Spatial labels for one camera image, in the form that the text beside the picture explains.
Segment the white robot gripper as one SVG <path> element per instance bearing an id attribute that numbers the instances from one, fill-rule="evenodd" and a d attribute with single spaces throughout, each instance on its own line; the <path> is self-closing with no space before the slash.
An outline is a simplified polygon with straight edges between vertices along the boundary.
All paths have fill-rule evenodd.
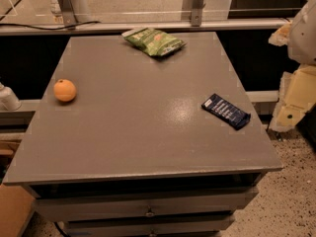
<path id="1" fill-rule="evenodd" d="M 316 0 L 308 0 L 292 23 L 271 34 L 269 44 L 287 45 L 288 56 L 300 65 L 293 73 L 284 72 L 279 85 L 278 102 L 269 129 L 287 132 L 316 104 Z"/>

